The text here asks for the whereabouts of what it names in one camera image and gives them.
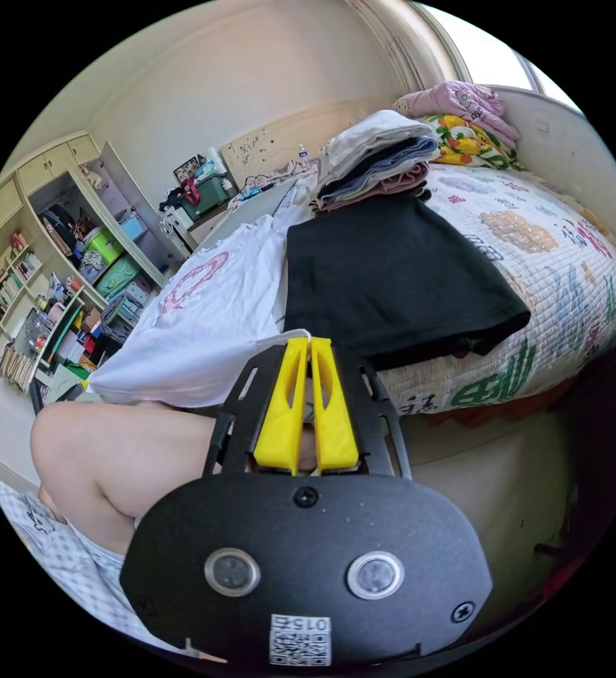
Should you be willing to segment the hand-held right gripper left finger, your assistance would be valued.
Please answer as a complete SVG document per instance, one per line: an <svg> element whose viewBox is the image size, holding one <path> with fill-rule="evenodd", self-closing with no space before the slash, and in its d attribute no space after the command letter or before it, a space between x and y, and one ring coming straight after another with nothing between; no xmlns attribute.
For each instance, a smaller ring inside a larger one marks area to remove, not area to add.
<svg viewBox="0 0 616 678"><path fill-rule="evenodd" d="M299 468L307 384L307 338L291 338L271 392L254 448L263 469L296 475Z"/></svg>

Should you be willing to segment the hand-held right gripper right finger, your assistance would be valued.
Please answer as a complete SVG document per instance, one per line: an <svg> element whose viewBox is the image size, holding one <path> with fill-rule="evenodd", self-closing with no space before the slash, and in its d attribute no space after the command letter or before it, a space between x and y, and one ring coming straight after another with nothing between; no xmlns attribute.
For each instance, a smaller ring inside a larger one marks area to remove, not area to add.
<svg viewBox="0 0 616 678"><path fill-rule="evenodd" d="M359 452L331 341L310 342L317 472L356 468Z"/></svg>

